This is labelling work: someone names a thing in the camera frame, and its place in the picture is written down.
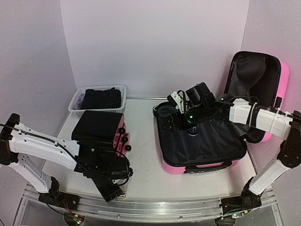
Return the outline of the white plastic mesh basket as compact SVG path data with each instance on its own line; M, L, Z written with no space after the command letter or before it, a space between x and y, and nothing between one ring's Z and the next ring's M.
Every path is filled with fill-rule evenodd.
M127 101L126 85L82 87L72 97L68 111L80 118L86 110L123 113Z

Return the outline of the pink and black case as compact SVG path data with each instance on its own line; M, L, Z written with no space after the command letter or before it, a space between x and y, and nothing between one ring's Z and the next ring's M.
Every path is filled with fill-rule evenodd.
M71 139L89 147L116 150L118 156L132 149L123 113L86 110L75 126Z

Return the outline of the black jeans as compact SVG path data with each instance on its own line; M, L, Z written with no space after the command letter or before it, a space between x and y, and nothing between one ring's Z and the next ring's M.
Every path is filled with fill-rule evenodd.
M121 91L119 89L87 89L81 105L81 110L120 108L121 104Z

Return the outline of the lavender garment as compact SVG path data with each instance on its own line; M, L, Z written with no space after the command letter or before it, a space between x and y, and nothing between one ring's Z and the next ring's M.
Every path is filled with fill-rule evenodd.
M80 110L81 109L81 105L82 105L84 97L85 97L85 94L82 93L76 98L74 104L72 105L72 110Z

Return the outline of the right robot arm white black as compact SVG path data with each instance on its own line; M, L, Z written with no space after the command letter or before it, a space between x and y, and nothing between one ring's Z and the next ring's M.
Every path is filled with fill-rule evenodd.
M223 119L282 139L276 157L251 179L248 190L237 197L237 205L242 209L254 203L255 195L261 194L286 171L301 164L301 114L298 111L283 112L278 107L260 106L241 96L227 94L219 98L209 94L201 97L199 104L187 104L186 96L175 91L167 100L176 109L176 113L165 120L163 128L167 131L176 132L201 122Z

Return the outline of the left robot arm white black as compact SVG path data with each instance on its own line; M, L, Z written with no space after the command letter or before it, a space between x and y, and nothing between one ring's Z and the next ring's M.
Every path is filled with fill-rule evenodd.
M45 174L31 156L64 166L91 179L106 202L120 197L133 174L126 152L131 150L124 115L86 110L71 134L59 139L32 130L11 114L0 133L0 162L14 169L39 193L39 201L76 209L79 197L59 190L59 182Z

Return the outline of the pink hard-shell suitcase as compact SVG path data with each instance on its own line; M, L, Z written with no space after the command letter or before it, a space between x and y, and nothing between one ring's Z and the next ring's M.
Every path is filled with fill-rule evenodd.
M234 55L225 94L258 99L263 106L272 106L285 96L289 67L274 56L241 51ZM164 131L163 123L176 109L168 102L153 108L157 119L163 169L170 174L201 173L234 166L246 154L247 143L268 141L271 134L226 120L198 124L199 134L187 130Z

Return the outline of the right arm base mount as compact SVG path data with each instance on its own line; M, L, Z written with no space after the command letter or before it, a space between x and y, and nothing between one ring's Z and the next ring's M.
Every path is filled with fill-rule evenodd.
M261 207L261 194L254 194L249 190L251 178L244 186L242 192L238 196L222 198L220 208L222 209L222 216L230 216L233 214L240 214L245 211Z

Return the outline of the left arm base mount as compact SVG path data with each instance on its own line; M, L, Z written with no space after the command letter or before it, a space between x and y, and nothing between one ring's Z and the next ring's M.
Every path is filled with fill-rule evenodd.
M51 177L51 187L47 193L40 193L38 201L69 210L77 210L80 197L75 194L61 192L59 182Z

